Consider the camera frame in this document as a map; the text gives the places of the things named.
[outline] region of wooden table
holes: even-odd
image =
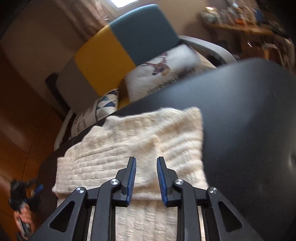
[[[249,58],[254,57],[250,56],[250,42],[251,41],[261,41],[264,37],[272,37],[274,33],[265,27],[257,26],[257,25],[229,25],[229,24],[207,24],[205,23],[205,27],[211,34],[213,42],[218,41],[218,35],[216,33],[216,29],[221,29],[225,31],[230,31],[235,34],[238,34],[240,37],[240,45],[242,49],[242,54],[240,54],[241,58]]]

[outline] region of bird print pillow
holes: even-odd
[[[134,102],[193,73],[216,68],[204,56],[186,44],[147,61],[125,77],[128,98]]]

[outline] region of window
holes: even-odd
[[[111,0],[114,5],[118,8],[124,7],[132,2],[135,2],[136,0]]]

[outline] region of cushion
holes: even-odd
[[[159,91],[193,73],[215,69],[205,57],[181,44],[137,66],[125,77],[130,102]]]
[[[76,115],[86,110],[100,97],[81,73],[74,58],[70,59],[59,74],[56,87],[65,102]],[[110,87],[102,94],[113,88],[114,87]]]
[[[79,113],[72,125],[71,137],[77,136],[87,127],[115,112],[118,107],[118,90],[113,89],[109,91],[97,99],[86,111]]]
[[[118,88],[124,76],[137,66],[110,26],[105,26],[87,41],[75,54],[74,60],[99,96]]]
[[[176,47],[180,42],[156,4],[139,7],[120,16],[110,23],[110,28],[135,67]]]

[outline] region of orange wooden surface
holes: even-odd
[[[0,48],[0,175],[36,178],[40,164],[53,152],[61,125],[60,115],[22,79]],[[0,224],[15,241],[13,210],[0,190]]]

